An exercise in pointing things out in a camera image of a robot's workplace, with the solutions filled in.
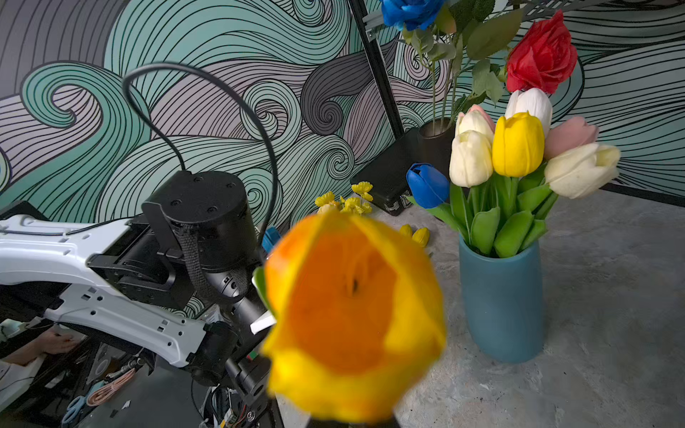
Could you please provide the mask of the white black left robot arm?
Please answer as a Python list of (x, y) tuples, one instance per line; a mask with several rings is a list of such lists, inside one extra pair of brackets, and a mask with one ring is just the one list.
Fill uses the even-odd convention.
[(258, 255), (244, 183), (226, 172), (177, 172), (139, 215), (98, 225), (15, 202), (1, 211), (1, 316), (150, 352), (257, 407), (269, 374), (251, 329), (265, 310)]

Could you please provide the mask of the orange yellow tulip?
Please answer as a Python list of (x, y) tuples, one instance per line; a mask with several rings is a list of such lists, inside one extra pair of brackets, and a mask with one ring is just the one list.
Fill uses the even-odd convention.
[(328, 212), (298, 222), (265, 266), (276, 323), (267, 392), (319, 420), (383, 423), (447, 344), (425, 250), (387, 224)]

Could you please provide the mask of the teal ceramic vase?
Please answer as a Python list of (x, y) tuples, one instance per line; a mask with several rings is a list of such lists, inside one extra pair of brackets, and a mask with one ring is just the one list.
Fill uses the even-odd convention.
[(460, 283), (467, 326), (478, 348), (506, 363), (523, 363), (544, 346), (540, 246), (487, 258), (460, 240)]

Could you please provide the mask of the yellow ranunculus stem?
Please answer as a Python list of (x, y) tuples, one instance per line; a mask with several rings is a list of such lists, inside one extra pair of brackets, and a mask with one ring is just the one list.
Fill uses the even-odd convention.
[(315, 200), (318, 214), (328, 212), (343, 212), (360, 216), (371, 214), (373, 211), (371, 194), (374, 186), (367, 181), (362, 181), (351, 186), (352, 196), (344, 198), (336, 196), (333, 192), (327, 192)]

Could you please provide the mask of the single yellow tulip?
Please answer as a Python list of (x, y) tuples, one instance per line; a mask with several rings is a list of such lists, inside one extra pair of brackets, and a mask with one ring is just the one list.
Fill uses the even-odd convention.
[(412, 240), (422, 248), (426, 248), (430, 242), (431, 233), (428, 228), (419, 228), (413, 235)]

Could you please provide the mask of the red rose stem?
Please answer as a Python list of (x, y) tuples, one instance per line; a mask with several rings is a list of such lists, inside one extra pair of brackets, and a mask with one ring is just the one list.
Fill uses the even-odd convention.
[(430, 78), (429, 121), (488, 100), (539, 89), (551, 95), (574, 72), (578, 53), (562, 12), (522, 30), (524, 12), (494, 1), (445, 1), (427, 30), (399, 30), (410, 60)]

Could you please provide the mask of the black ribbed hard case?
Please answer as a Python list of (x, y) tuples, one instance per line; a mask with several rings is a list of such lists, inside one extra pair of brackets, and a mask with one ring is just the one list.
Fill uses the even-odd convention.
[(394, 217), (409, 205), (404, 200), (405, 194), (410, 192), (406, 174), (413, 164), (419, 162), (418, 136), (417, 128), (410, 129), (350, 178), (352, 185), (371, 183), (372, 203)]

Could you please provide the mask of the black cylindrical vase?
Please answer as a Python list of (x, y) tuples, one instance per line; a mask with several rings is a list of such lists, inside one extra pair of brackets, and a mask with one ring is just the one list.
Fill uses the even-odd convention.
[(455, 125), (449, 118), (427, 122), (418, 130), (418, 161), (432, 165), (447, 178), (454, 137)]

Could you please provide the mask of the yellow tulip bouquet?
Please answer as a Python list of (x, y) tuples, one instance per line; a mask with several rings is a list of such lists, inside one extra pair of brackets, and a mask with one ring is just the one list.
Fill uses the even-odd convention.
[(598, 141), (582, 117), (553, 127), (553, 107), (538, 88), (517, 90), (492, 119), (479, 106), (458, 116), (448, 172), (414, 164), (410, 202), (457, 231), (466, 246), (507, 259), (544, 236), (559, 198), (585, 198), (618, 178), (622, 153)]

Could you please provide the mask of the blue rose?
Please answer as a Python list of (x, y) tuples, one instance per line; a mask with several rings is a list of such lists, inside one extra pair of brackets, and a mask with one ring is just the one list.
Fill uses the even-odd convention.
[(427, 30), (435, 22), (444, 0), (382, 0), (384, 24), (397, 30)]

